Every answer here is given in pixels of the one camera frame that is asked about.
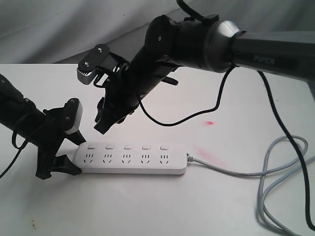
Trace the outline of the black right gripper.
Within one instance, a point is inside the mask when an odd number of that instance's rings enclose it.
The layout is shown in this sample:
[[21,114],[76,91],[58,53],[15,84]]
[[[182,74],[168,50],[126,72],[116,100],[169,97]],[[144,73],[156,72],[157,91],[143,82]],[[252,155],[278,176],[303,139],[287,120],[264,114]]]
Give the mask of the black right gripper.
[[97,105],[94,129],[105,134],[133,113],[148,94],[148,60],[105,59],[98,70],[108,77],[102,84],[105,96]]

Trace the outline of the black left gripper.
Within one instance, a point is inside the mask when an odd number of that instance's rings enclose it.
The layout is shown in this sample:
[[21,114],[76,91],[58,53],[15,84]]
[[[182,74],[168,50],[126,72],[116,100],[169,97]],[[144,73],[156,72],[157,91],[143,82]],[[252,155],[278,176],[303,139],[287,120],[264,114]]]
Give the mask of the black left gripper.
[[65,136],[77,146],[86,142],[80,130],[65,135],[62,128],[62,116],[63,109],[43,111],[41,124],[35,133],[35,144],[38,147],[35,176],[40,179],[50,178],[52,172],[81,174],[81,169],[73,164],[66,154],[56,156]]

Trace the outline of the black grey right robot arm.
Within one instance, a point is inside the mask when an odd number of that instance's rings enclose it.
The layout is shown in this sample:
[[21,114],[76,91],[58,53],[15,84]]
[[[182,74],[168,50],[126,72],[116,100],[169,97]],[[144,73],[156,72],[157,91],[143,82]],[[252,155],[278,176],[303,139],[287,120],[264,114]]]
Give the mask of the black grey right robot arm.
[[176,23],[160,16],[150,23],[144,46],[131,61],[106,45],[96,54],[97,68],[109,77],[97,106],[95,129],[100,133],[133,113],[139,101],[179,67],[224,73],[238,66],[315,80],[313,32],[246,32],[230,21]]

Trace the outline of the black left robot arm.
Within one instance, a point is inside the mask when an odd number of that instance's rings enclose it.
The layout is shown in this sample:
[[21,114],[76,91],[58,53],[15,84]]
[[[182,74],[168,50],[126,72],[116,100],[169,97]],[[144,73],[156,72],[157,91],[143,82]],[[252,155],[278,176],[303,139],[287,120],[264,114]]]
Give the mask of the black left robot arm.
[[67,155],[57,156],[64,139],[76,145],[86,140],[79,130],[83,107],[69,99],[63,107],[40,111],[4,76],[0,77],[0,122],[12,130],[11,143],[21,152],[28,143],[37,147],[36,177],[48,179],[52,172],[81,174]]

